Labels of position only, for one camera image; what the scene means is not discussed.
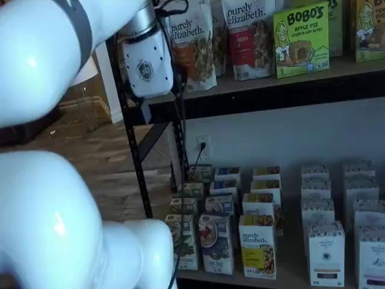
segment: oatmeal box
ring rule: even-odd
[[[301,196],[303,199],[331,199],[331,182],[329,179],[302,179]]]
[[[309,224],[309,279],[312,286],[345,285],[345,233],[340,222]]]
[[[230,216],[224,213],[203,213],[199,218],[199,234],[205,271],[233,274]]]
[[[274,14],[277,78],[329,69],[328,2]]]
[[[355,40],[356,62],[385,58],[385,2],[355,0],[352,35]]]
[[[241,216],[239,238],[246,277],[277,279],[272,216]]]
[[[280,181],[252,181],[250,186],[250,193],[271,194],[273,196],[274,211],[276,212],[274,215],[276,233],[279,236],[283,235],[283,213]]]
[[[170,214],[166,216],[164,221],[170,228],[173,237],[174,262],[176,262],[179,247],[183,243],[179,269],[198,270],[198,247],[194,227],[194,216],[184,215],[183,228],[180,227],[181,219],[182,215]]]
[[[361,227],[357,235],[356,280],[359,289],[385,288],[385,227]]]

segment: granola bag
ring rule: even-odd
[[[272,0],[222,0],[230,30],[230,47],[236,80],[266,77],[273,73]]]
[[[223,75],[226,72],[227,54],[227,27],[222,11],[221,0],[211,0],[212,14],[212,55],[214,57],[215,74]]]
[[[173,1],[167,10],[183,10],[185,1]],[[189,1],[189,9],[166,21],[176,63],[187,69],[187,90],[208,90],[217,85],[212,55],[212,19],[209,0]]]

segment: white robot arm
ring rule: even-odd
[[[38,119],[145,0],[13,0],[0,9],[0,128]],[[25,289],[166,289],[160,221],[102,223],[86,184],[49,152],[0,154],[0,272]]]

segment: cartoon illustration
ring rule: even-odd
[[[365,2],[360,7],[359,24],[357,27],[357,41],[365,40],[368,34],[372,34],[374,28],[373,7]]]

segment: bobo's box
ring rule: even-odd
[[[274,14],[277,78],[329,69],[328,2]]]

